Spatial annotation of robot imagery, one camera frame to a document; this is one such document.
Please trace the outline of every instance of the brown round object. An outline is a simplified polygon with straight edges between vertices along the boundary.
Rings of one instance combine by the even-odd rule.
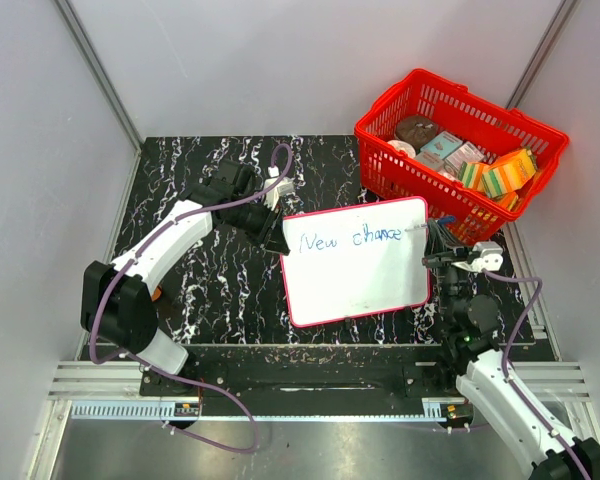
[[[398,140],[411,144],[416,151],[420,151],[435,138],[437,132],[438,125],[427,117],[412,115],[398,123],[395,136]]]

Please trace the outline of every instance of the white wall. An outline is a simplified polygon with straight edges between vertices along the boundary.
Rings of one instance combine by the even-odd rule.
[[[0,480],[24,471],[134,152],[51,1],[0,2]]]
[[[144,136],[352,133],[424,67],[504,104],[558,0],[72,0]]]
[[[600,0],[581,2],[522,109],[571,136],[519,225],[561,350],[581,363],[600,419]]]

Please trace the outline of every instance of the plastic basket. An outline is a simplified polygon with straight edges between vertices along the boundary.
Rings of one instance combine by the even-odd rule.
[[[538,173],[518,191],[520,201],[515,210],[448,180],[387,144],[394,138],[398,122],[415,114],[433,120],[440,131],[447,130],[476,145],[487,163],[517,148],[530,148],[537,155]],[[424,197],[429,216],[456,217],[450,229],[470,245],[488,239],[505,222],[522,215],[551,179],[569,144],[566,134],[519,110],[505,110],[469,93],[463,85],[421,69],[387,90],[356,124],[355,135],[360,145],[363,187],[385,199]]]

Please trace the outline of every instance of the marble pattern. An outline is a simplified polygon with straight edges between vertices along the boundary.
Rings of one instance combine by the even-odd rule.
[[[296,192],[284,198],[285,214],[378,201],[360,188],[353,136],[150,138],[116,253],[124,253],[141,240],[169,212],[186,186],[208,176],[220,159],[253,165],[262,174],[280,142],[288,142],[294,152]],[[285,160],[279,161],[281,169]],[[501,234],[494,239],[504,246]],[[513,273],[508,255],[501,272]],[[422,307],[294,328],[287,312],[279,257],[252,246],[242,233],[227,226],[189,250],[166,275],[162,287],[163,296],[156,302],[161,327],[182,343],[432,343],[430,329],[437,318],[433,287],[430,302]],[[502,312],[499,336],[504,340],[524,306],[519,289],[483,275],[473,278],[473,289],[498,301]],[[532,343],[528,322],[517,341]]]

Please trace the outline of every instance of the shiny gray floor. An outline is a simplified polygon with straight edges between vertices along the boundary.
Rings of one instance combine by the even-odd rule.
[[[499,479],[521,480],[493,430],[469,434],[414,431],[402,424],[263,423],[262,448],[235,455],[159,424],[70,421],[55,480]],[[200,422],[193,431],[246,446],[245,422]]]

